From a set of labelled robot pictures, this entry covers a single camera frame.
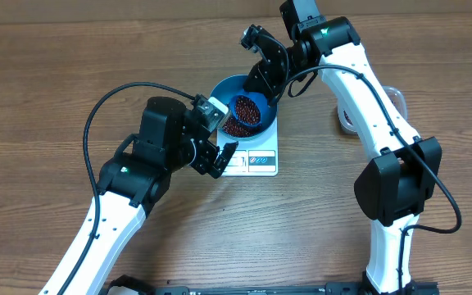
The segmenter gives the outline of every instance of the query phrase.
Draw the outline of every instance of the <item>black cable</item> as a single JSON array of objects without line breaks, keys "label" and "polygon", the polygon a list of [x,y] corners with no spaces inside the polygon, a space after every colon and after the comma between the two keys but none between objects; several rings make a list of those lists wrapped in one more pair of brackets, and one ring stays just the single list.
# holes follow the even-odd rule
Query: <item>black cable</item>
[{"label": "black cable", "polygon": [[289,73],[289,71],[290,71],[290,69],[289,69],[289,64],[288,64],[289,58],[288,58],[287,48],[285,48],[285,46],[284,46],[280,41],[278,41],[278,40],[276,40],[276,39],[270,37],[269,35],[260,34],[260,37],[263,37],[263,38],[265,38],[265,39],[269,39],[270,41],[276,43],[276,45],[278,45],[278,46],[281,48],[281,50],[284,52],[284,55],[285,55],[285,65],[286,65],[285,67],[286,67],[286,69],[287,69],[287,71],[285,72],[284,83],[287,83],[288,73]]},{"label": "black cable", "polygon": [[460,212],[460,208],[458,207],[458,205],[456,204],[455,199],[453,198],[451,193],[449,193],[449,190],[447,190],[446,186],[443,184],[443,182],[440,180],[440,178],[437,177],[436,174],[434,174],[434,172],[431,170],[431,168],[429,168],[427,166],[427,164],[424,162],[424,160],[422,160],[422,158],[411,148],[411,146],[409,144],[407,144],[405,139],[400,135],[400,132],[399,132],[398,128],[396,128],[396,126],[394,125],[393,120],[391,120],[391,117],[389,116],[389,114],[387,112],[387,109],[385,108],[385,105],[382,102],[382,98],[379,96],[379,94],[376,91],[376,89],[374,88],[373,84],[362,73],[360,73],[356,70],[353,70],[351,68],[348,68],[346,66],[339,66],[339,65],[315,66],[315,67],[312,67],[310,69],[303,70],[303,71],[297,73],[296,75],[294,75],[293,77],[291,77],[287,81],[287,83],[285,83],[283,85],[281,93],[274,99],[273,102],[278,103],[278,101],[281,99],[282,95],[284,94],[285,88],[287,87],[289,82],[294,81],[295,79],[297,79],[297,77],[299,77],[301,75],[305,75],[305,74],[310,73],[310,72],[316,72],[318,70],[324,70],[324,69],[335,69],[335,70],[346,71],[348,73],[351,73],[351,74],[355,75],[357,79],[360,79],[362,82],[365,83],[367,88],[369,88],[369,90],[373,93],[374,98],[376,99],[376,102],[378,103],[378,105],[380,107],[380,110],[382,111],[383,116],[385,117],[385,120],[388,122],[388,125],[391,128],[391,131],[394,133],[394,135],[397,137],[398,141],[403,145],[403,147],[418,161],[418,163],[422,166],[422,168],[424,168],[424,170],[429,175],[431,175],[431,177],[434,179],[434,182],[436,183],[436,185],[440,188],[442,193],[445,194],[445,196],[447,197],[447,200],[449,201],[449,203],[451,203],[451,206],[452,206],[452,208],[455,212],[456,224],[451,229],[437,229],[437,228],[430,227],[430,226],[425,226],[425,225],[408,225],[407,227],[405,227],[402,230],[402,236],[401,236],[401,239],[400,239],[400,252],[398,254],[398,270],[397,271],[398,271],[398,289],[400,291],[400,294],[403,294],[402,264],[403,264],[404,242],[405,242],[405,239],[406,239],[406,236],[407,236],[407,232],[411,229],[423,229],[423,230],[438,233],[438,234],[453,234],[462,225],[462,215],[461,215],[461,212]]},{"label": "black cable", "polygon": [[99,225],[99,214],[100,214],[100,203],[99,203],[99,192],[98,192],[98,186],[96,185],[96,179],[94,178],[94,173],[92,170],[92,166],[90,165],[90,159],[89,159],[89,129],[90,129],[90,123],[92,123],[92,119],[94,118],[94,115],[96,115],[96,112],[98,111],[99,107],[112,95],[118,93],[121,90],[135,87],[135,86],[146,86],[146,87],[154,87],[158,89],[163,89],[166,91],[170,91],[172,93],[176,93],[178,95],[181,95],[185,98],[194,100],[195,97],[189,94],[186,94],[184,92],[181,92],[177,89],[161,85],[161,84],[156,84],[156,83],[151,83],[151,82],[133,82],[133,83],[128,83],[125,85],[122,85],[118,88],[113,89],[109,93],[105,94],[104,97],[102,97],[98,103],[96,103],[96,106],[92,109],[90,114],[88,115],[87,123],[85,124],[85,128],[83,131],[83,157],[85,160],[85,165],[87,166],[87,172],[88,172],[88,177],[90,178],[90,185],[92,186],[92,190],[94,193],[94,206],[95,206],[95,213],[94,213],[94,224],[92,226],[92,231],[90,232],[90,235],[88,236],[88,241],[85,244],[85,248],[81,252],[81,255],[79,256],[78,261],[75,263],[74,268],[70,272],[69,276],[66,278],[65,283],[61,286],[59,292],[57,293],[58,295],[62,295],[66,289],[69,287],[70,282],[72,279],[75,277],[75,274],[78,272],[78,269],[81,267],[81,264],[83,263],[83,260],[87,256],[87,253],[89,252],[90,246],[92,245],[93,240],[95,239],[96,231],[98,230],[98,225]]},{"label": "black cable", "polygon": [[123,142],[118,146],[116,152],[114,152],[114,158],[117,158],[123,154],[123,151],[138,137],[137,134],[131,134],[123,140]]},{"label": "black cable", "polygon": [[287,94],[289,95],[290,98],[297,98],[299,97],[300,95],[302,95],[308,88],[309,86],[311,86],[312,84],[312,81],[314,81],[316,79],[316,76],[318,75],[318,73],[312,73],[312,77],[307,81],[307,83],[305,83],[305,85],[303,85],[303,88],[298,91],[298,93],[296,93],[296,95],[293,95],[293,84],[295,81],[291,82],[291,84],[288,86],[288,91],[287,91]]}]

